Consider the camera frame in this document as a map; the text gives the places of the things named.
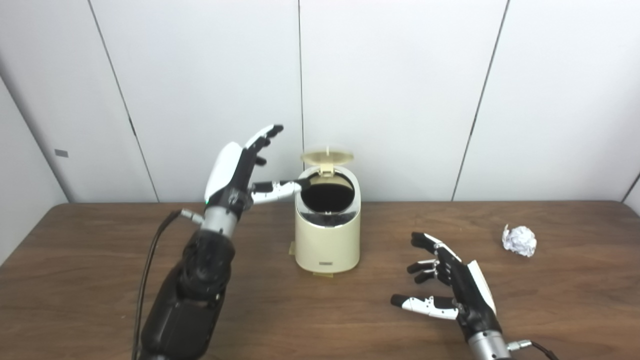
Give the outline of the white and black right hand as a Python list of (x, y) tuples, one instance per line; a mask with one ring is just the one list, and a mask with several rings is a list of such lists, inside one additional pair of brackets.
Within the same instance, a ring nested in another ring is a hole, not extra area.
[(412, 232), (410, 243), (425, 249), (434, 259), (419, 260), (407, 267), (416, 284), (438, 280), (453, 295), (415, 297), (393, 294), (390, 303), (408, 312), (456, 321), (466, 341), (478, 333), (502, 333), (495, 301), (476, 260), (464, 263), (443, 241), (424, 232)]

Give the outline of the white and black left hand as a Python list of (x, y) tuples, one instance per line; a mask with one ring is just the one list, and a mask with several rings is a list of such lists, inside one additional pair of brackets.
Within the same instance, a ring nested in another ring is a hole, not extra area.
[(221, 208), (239, 219), (253, 205), (286, 199), (311, 186), (306, 178), (251, 182), (255, 167), (266, 165), (259, 152), (283, 129), (281, 124), (268, 125), (244, 145), (232, 141), (222, 148), (206, 183), (206, 211)]

